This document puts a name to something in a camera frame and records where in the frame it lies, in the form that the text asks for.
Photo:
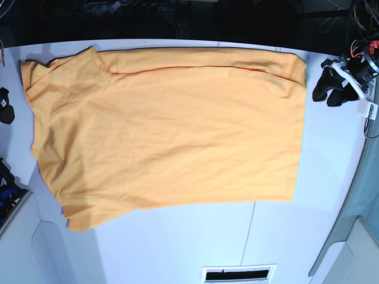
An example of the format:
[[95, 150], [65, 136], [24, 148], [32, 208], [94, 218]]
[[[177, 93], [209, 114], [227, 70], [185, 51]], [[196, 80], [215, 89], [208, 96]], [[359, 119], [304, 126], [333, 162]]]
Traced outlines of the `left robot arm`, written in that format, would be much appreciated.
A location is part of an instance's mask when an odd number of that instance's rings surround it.
[[329, 107], [366, 98], [378, 77], [378, 1], [352, 1], [346, 32], [347, 54], [326, 59], [312, 94]]

